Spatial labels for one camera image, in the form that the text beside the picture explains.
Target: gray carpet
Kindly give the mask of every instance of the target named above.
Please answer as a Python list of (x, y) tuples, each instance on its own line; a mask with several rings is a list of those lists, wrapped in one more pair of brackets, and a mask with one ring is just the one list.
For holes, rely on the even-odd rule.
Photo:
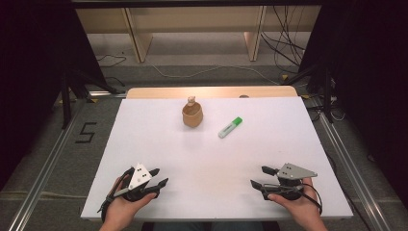
[[(283, 72), (273, 66), (246, 66), (261, 73), (236, 67), (222, 67), (207, 71), (189, 78), (169, 78), (162, 76), (153, 66), (144, 67), (111, 67), (103, 68), (107, 77), (115, 77), (126, 86), (123, 87), (116, 79), (108, 78), (109, 85), (128, 90), (132, 87), (179, 87), (179, 86), (264, 86), (279, 83)], [(214, 68), (213, 66), (160, 66), (159, 69), (166, 75), (186, 76), (199, 71)], [(302, 86), (307, 79), (296, 83)], [(90, 90), (99, 90), (90, 86)], [(296, 88), (299, 94), (305, 93), (304, 87)], [(60, 156), (41, 198), (32, 213), (26, 230), (97, 230), (99, 222), (90, 222), (80, 219), (90, 185), (99, 162), (102, 158), (105, 145), (115, 122), (115, 115), (120, 105), (119, 98), (101, 98), (96, 103), (86, 103), (76, 119), (72, 133), (68, 137), (64, 152)], [(312, 106), (310, 100), (305, 101), (307, 107)], [(62, 105), (58, 102), (54, 113), (48, 117), (48, 123), (41, 131), (41, 135), (33, 145), (33, 151), (26, 156), (17, 167), (14, 175), (0, 194), (0, 230), (7, 230), (24, 199), (28, 190), (36, 180), (43, 163), (52, 150), (62, 126)], [(93, 132), (91, 142), (82, 143), (89, 139), (81, 135), (84, 124), (89, 123), (86, 131)], [(350, 183), (344, 168), (337, 157), (334, 147), (327, 137), (321, 120), (314, 122), (320, 141), (337, 164), (339, 181), (355, 202), (358, 210), (366, 221), (370, 222), (360, 199)], [(358, 131), (346, 117), (342, 121), (335, 121), (336, 129), (341, 134), (347, 150), (353, 161), (359, 167), (370, 191), (378, 201), (392, 230), (408, 230), (408, 213), (399, 201), (387, 180), (374, 162), (367, 159), (369, 154), (361, 140)], [(326, 220), (329, 230), (367, 230), (361, 219), (355, 216), (343, 220)], [(279, 221), (281, 230), (301, 230), (293, 221)], [(128, 230), (139, 230), (140, 224), (134, 223)]]

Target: hand-mounted device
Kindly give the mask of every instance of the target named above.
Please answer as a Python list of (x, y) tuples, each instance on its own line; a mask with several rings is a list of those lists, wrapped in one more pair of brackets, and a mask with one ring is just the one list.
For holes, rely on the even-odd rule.
[[(314, 204), (319, 207), (319, 212), (321, 213), (321, 199), (319, 193), (311, 185), (303, 184), (301, 179), (307, 177), (316, 177), (317, 173), (295, 166), (293, 164), (286, 163), (281, 169), (274, 169), (271, 167), (262, 167), (262, 172), (269, 175), (276, 175), (279, 180), (279, 185), (274, 184), (260, 184), (251, 180), (251, 185), (255, 190), (261, 192), (264, 200), (268, 200), (268, 195), (271, 193), (280, 194), (288, 200), (297, 200), (300, 196), (304, 196)], [(315, 201), (312, 197), (303, 192), (304, 187), (311, 187), (318, 195), (320, 204)]]
[(122, 196), (124, 199), (134, 202), (142, 199), (149, 193), (155, 193), (157, 198), (160, 194), (160, 189), (166, 186), (168, 178), (159, 182), (157, 186), (146, 188), (150, 179), (159, 173), (159, 169), (153, 169), (148, 171), (144, 165), (138, 163), (136, 167), (131, 167), (123, 173), (119, 180), (115, 183), (111, 192), (106, 196), (106, 200), (102, 203), (98, 213), (102, 211), (102, 221), (105, 221), (106, 212), (109, 205), (115, 198)]

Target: black tape marking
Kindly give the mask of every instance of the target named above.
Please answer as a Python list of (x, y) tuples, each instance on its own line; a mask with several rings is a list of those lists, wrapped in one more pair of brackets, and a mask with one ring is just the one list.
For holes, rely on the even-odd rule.
[(89, 139), (87, 141), (76, 141), (75, 143), (90, 143), (92, 141), (93, 135), (95, 135), (95, 133), (94, 132), (84, 132), (85, 128), (88, 125), (96, 125), (96, 122), (84, 123), (84, 126), (82, 127), (81, 133), (79, 135), (89, 135)]

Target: white tabletop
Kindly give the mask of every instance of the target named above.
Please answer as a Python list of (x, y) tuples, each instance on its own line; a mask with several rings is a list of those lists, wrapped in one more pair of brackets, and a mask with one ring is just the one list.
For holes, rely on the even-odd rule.
[[(314, 186), (324, 218), (350, 218), (333, 170), (300, 97), (196, 98), (204, 119), (183, 124), (187, 99), (125, 99), (81, 215), (100, 219), (99, 210), (116, 177), (136, 163), (161, 171), (148, 186), (169, 178), (161, 194), (136, 219), (278, 220), (290, 218), (265, 201), (250, 180), (278, 184), (261, 166), (291, 163), (316, 172)], [(242, 123), (225, 139), (217, 135), (234, 118)]]

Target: person's left hand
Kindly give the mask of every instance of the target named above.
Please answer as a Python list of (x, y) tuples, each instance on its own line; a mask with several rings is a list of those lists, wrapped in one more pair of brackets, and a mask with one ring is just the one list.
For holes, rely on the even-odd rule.
[[(116, 191), (121, 188), (121, 183), (117, 187)], [(141, 200), (130, 202), (125, 200), (122, 196), (115, 198), (111, 205), (108, 207), (106, 213), (105, 222), (103, 223), (100, 231), (104, 230), (122, 230), (126, 228), (133, 220), (133, 217), (143, 206), (148, 204), (152, 199), (156, 197), (155, 193), (147, 194)]]

